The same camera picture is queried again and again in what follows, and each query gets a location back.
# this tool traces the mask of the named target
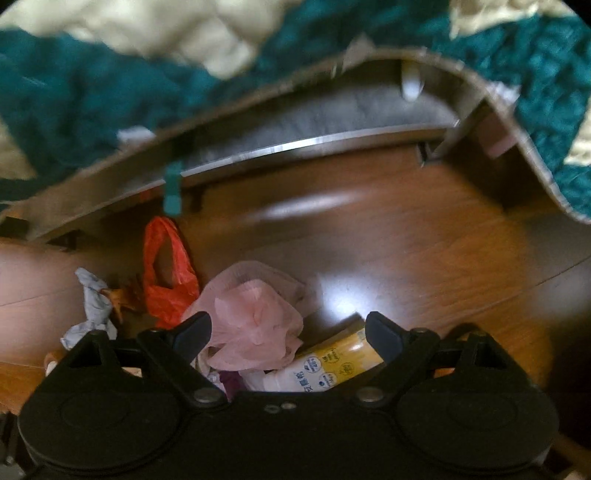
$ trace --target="pink plastic bag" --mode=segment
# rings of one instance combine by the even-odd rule
[[[212,338],[199,358],[202,373],[273,370],[289,365],[301,345],[303,316],[316,297],[289,275],[255,261],[239,262],[209,282],[183,319],[212,318]]]

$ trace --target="plastic bottle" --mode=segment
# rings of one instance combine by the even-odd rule
[[[287,367],[264,375],[264,391],[320,392],[382,363],[365,338],[365,329],[333,343],[325,342]]]

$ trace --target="teal blanket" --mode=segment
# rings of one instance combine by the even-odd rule
[[[454,40],[449,30],[442,0],[305,0],[288,12],[255,64],[230,80],[67,34],[0,31],[0,116],[38,173],[32,180],[0,179],[0,205],[112,154],[119,130],[167,127],[231,102],[342,52],[364,33],[377,46],[427,47],[485,79],[520,85],[517,121],[567,201],[591,217],[591,167],[563,163],[591,95],[590,28],[579,17],[535,16]]]

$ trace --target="wooden floor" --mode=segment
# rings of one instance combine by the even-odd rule
[[[453,155],[471,162],[480,153]],[[414,147],[249,174],[188,203],[178,225],[203,284],[236,261],[260,260],[321,288],[308,342],[371,310],[441,334],[474,322],[537,382],[560,388],[559,359],[591,336],[591,227],[557,210],[509,215],[453,162],[421,168]],[[109,218],[101,239],[74,254],[0,245],[0,362],[39,367],[84,319],[77,267],[110,282],[140,272],[142,229],[157,210]],[[0,382],[14,368],[0,364]],[[0,403],[22,398],[0,387]]]

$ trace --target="crumpled cloth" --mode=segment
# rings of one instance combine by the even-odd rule
[[[84,312],[86,321],[74,325],[62,337],[61,344],[71,350],[84,335],[92,330],[104,330],[111,340],[117,338],[117,329],[109,320],[113,309],[111,301],[100,293],[108,285],[85,268],[78,268],[76,276],[84,287]]]

